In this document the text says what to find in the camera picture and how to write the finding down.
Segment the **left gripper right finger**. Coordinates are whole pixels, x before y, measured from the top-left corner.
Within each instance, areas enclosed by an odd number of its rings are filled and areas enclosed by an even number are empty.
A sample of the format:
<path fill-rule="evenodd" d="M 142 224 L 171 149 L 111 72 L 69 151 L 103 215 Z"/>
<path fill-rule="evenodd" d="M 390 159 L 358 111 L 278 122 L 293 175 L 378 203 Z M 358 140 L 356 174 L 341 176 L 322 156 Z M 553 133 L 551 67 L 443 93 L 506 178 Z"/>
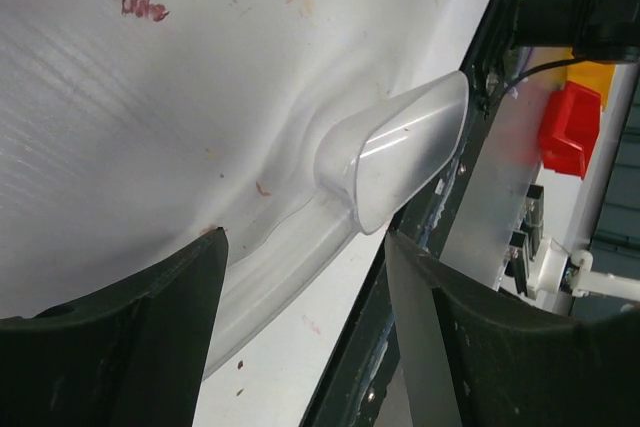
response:
<path fill-rule="evenodd" d="M 396 231 L 384 253 L 415 425 L 638 424 L 637 310 L 595 321 L 549 313 Z"/>

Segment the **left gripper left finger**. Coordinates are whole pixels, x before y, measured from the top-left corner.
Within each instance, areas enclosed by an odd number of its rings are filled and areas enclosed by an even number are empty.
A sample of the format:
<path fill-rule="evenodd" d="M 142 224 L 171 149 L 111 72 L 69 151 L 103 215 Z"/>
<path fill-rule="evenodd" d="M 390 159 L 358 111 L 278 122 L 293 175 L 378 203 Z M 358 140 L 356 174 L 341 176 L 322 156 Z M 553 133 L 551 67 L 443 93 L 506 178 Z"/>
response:
<path fill-rule="evenodd" d="M 103 289 L 3 319 L 2 425 L 191 425 L 228 249 L 216 228 Z"/>

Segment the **clear plastic scoop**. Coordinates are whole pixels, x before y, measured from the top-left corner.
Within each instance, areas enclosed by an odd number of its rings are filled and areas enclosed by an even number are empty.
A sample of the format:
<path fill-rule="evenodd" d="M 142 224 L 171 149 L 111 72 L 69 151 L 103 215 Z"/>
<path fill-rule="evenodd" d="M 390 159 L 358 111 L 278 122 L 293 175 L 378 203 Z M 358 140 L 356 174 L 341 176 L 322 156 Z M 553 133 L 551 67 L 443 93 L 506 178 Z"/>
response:
<path fill-rule="evenodd" d="M 371 235 L 453 158 L 469 83 L 453 71 L 337 120 L 298 170 L 257 185 L 254 218 L 228 224 L 228 268 L 204 367 L 211 376 L 359 235 Z"/>

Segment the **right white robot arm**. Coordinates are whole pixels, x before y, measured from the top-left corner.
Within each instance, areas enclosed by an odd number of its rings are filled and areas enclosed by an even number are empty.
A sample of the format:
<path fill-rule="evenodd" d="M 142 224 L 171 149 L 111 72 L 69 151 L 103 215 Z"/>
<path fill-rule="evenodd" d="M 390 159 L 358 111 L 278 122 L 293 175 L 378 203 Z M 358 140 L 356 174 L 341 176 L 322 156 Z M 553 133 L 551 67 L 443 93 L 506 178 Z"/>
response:
<path fill-rule="evenodd" d="M 515 47 L 569 48 L 598 63 L 639 61 L 639 0 L 516 0 Z"/>

